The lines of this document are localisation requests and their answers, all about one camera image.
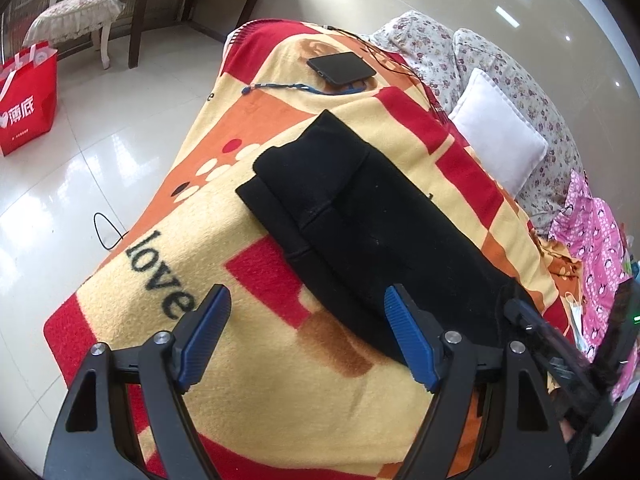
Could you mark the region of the black pants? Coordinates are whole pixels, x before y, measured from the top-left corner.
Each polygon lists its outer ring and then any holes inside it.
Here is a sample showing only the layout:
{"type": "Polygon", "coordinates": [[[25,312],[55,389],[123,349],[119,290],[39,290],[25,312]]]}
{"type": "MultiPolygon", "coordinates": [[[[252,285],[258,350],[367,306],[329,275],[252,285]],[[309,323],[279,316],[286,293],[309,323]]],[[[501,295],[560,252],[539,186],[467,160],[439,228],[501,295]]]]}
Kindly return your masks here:
{"type": "Polygon", "coordinates": [[[334,318],[402,362],[384,294],[405,287],[440,326],[499,347],[510,299],[531,302],[385,155],[330,112],[263,152],[236,192],[334,318]]]}

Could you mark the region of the light blue face mask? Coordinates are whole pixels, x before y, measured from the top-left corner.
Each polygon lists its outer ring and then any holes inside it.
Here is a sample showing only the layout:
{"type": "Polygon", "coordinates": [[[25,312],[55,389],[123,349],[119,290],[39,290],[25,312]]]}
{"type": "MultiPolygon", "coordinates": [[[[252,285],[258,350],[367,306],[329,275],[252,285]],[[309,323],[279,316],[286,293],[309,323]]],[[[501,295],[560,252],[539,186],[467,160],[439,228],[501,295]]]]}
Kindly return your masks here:
{"type": "Polygon", "coordinates": [[[587,354],[589,344],[582,332],[584,328],[582,325],[582,305],[570,292],[565,294],[565,302],[570,309],[570,326],[572,326],[576,347],[583,354],[587,354]]]}

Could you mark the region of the pink penguin quilt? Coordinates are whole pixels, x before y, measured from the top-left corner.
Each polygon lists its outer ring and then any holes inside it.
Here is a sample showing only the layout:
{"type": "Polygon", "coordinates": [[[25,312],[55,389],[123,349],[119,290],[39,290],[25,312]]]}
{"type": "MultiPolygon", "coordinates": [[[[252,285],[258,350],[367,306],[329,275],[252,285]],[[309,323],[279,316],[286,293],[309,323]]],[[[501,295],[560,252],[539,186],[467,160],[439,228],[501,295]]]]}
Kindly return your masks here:
{"type": "Polygon", "coordinates": [[[578,262],[582,332],[589,344],[584,356],[593,361],[603,344],[618,286],[630,278],[624,265],[626,243],[611,208],[591,194],[585,177],[574,171],[564,207],[553,219],[549,236],[563,244],[578,262]]]}

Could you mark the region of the yellow red orange blanket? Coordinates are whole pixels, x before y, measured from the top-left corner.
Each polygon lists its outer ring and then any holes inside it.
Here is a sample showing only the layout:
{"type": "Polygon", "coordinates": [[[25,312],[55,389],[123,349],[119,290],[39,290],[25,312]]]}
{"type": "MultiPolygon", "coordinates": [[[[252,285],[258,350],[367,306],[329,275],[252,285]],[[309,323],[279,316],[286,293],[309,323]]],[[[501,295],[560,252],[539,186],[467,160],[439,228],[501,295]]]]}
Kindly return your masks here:
{"type": "Polygon", "coordinates": [[[563,270],[398,55],[259,20],[233,34],[152,202],[43,333],[72,378],[95,342],[140,344],[224,284],[230,321],[186,397],[222,474],[387,479],[432,397],[385,289],[493,347],[512,292],[572,334],[563,270]]]}

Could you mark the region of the white square pillow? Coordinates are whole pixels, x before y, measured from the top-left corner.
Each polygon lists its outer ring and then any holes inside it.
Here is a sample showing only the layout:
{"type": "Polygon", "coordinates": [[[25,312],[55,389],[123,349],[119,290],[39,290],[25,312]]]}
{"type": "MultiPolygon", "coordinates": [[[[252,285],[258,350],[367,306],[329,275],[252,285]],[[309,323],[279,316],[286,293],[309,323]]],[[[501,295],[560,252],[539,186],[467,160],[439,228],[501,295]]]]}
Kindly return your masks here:
{"type": "Polygon", "coordinates": [[[488,174],[513,197],[547,154],[548,142],[479,68],[472,70],[449,118],[488,174]]]}

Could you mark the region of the floral grey quilt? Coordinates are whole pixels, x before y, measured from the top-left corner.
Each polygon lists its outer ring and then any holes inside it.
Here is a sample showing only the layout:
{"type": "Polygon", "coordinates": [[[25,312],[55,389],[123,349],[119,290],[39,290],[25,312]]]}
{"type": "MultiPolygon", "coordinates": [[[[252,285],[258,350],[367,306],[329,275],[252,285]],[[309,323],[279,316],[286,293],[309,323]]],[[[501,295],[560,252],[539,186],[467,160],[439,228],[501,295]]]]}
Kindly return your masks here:
{"type": "Polygon", "coordinates": [[[570,176],[584,167],[563,117],[510,55],[472,30],[409,11],[369,38],[399,54],[469,141],[482,166],[548,236],[570,176]]]}

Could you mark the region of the red shopping bag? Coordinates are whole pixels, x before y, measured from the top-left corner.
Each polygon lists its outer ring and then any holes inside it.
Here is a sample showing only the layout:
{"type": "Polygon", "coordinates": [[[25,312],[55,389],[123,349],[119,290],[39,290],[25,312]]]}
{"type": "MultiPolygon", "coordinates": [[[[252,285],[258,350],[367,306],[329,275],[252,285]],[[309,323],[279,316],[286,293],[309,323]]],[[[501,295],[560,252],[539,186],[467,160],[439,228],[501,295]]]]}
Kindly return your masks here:
{"type": "Polygon", "coordinates": [[[58,105],[58,50],[38,42],[9,58],[1,70],[1,154],[48,133],[58,105]]]}

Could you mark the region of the black smartphone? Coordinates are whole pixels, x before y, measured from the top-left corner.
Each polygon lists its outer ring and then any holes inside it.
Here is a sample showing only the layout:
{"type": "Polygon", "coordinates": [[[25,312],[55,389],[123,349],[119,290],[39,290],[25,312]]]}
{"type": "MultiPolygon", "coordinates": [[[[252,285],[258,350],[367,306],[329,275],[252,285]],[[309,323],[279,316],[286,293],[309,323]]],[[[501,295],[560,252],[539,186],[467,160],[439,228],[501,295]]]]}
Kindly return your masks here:
{"type": "Polygon", "coordinates": [[[317,56],[310,58],[307,65],[334,87],[365,81],[376,75],[375,69],[354,52],[317,56]]]}

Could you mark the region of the white upholstered chair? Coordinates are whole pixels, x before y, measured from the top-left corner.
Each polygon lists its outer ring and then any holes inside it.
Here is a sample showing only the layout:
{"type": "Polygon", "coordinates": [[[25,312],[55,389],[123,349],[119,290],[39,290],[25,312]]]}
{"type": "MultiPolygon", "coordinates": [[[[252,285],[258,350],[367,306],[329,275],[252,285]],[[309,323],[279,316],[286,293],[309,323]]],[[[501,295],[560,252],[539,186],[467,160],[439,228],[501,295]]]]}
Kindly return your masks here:
{"type": "Polygon", "coordinates": [[[104,70],[111,66],[108,55],[112,25],[117,21],[125,5],[120,0],[49,0],[49,6],[30,24],[22,46],[37,42],[49,44],[75,40],[90,35],[104,70]]]}

